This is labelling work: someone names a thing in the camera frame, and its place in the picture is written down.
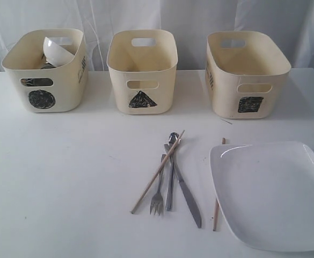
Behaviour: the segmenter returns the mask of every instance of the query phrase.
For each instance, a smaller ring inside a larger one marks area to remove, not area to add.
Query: plastic storage bin
[[[231,119],[269,115],[291,65],[267,35],[254,31],[208,36],[206,84],[213,110]]]
[[[64,66],[41,69],[46,58],[43,41],[68,38],[62,46],[75,55]],[[83,32],[76,29],[32,31],[24,35],[2,62],[25,108],[32,112],[61,112],[75,108],[82,99],[87,80],[86,51]]]
[[[134,46],[134,39],[152,39],[154,45]],[[163,30],[117,33],[107,64],[116,105],[126,114],[158,114],[172,105],[178,62],[173,35]]]

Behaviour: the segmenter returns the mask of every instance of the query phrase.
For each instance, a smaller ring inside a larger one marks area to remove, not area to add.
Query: spoon head
[[[177,141],[178,137],[179,137],[178,133],[175,132],[171,133],[169,137],[169,143],[174,144]]]

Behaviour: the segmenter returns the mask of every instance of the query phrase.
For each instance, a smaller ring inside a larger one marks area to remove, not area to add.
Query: spoon
[[[172,147],[172,145],[177,141],[179,137],[178,133],[171,133],[169,136],[169,146],[170,148]],[[166,205],[165,205],[165,209],[167,211],[171,211],[172,210],[172,191],[173,191],[173,174],[174,174],[174,164],[173,164],[173,159],[170,156],[170,161],[171,161],[171,169],[170,169],[170,176],[169,176],[169,187],[167,189],[167,196],[166,196]]]

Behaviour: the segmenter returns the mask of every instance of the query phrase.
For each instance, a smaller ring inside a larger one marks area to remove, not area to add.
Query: white bowl
[[[45,37],[43,42],[43,52],[45,54],[46,61],[55,67],[66,65],[75,57],[48,37]]]

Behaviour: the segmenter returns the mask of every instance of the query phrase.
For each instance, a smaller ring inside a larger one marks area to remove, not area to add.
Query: knife
[[[166,152],[168,152],[170,150],[170,146],[167,144],[164,144],[164,148],[165,148]],[[202,219],[201,219],[199,207],[196,204],[196,201],[195,201],[193,195],[191,194],[188,186],[184,182],[182,174],[180,173],[180,170],[179,170],[177,162],[176,162],[176,155],[170,156],[170,160],[171,159],[173,159],[174,174],[176,175],[176,178],[178,180],[180,188],[182,189],[185,201],[187,202],[187,205],[188,205],[189,210],[190,210],[190,212],[191,212],[191,214],[192,214],[192,216],[196,222],[196,225],[198,226],[198,228],[201,228]]]

